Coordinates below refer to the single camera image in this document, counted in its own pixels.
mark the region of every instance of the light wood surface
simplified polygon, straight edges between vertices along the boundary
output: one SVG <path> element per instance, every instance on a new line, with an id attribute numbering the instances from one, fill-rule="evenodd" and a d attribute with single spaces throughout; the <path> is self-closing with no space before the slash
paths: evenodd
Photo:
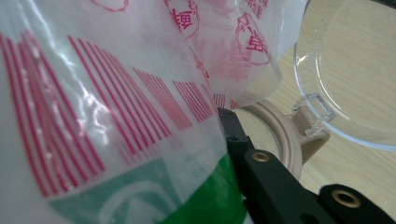
<path id="1" fill-rule="evenodd" d="M 389 40 L 396 42 L 396 36 Z M 289 114 L 291 107 L 300 97 L 294 77 L 292 50 L 279 60 L 279 67 L 284 79 L 267 100 L 284 114 Z M 385 91 L 384 94 L 392 94 L 393 91 Z M 249 129 L 249 132 L 262 130 L 260 123 L 249 116 L 240 113 L 238 116 L 244 120 L 244 128 Z M 260 137 L 253 141 L 260 147 L 266 144 Z M 304 165 L 300 182 L 315 193 L 318 193 L 320 187 L 333 183 L 352 187 L 396 219 L 396 152 L 364 147 L 332 133 L 329 142 Z"/>

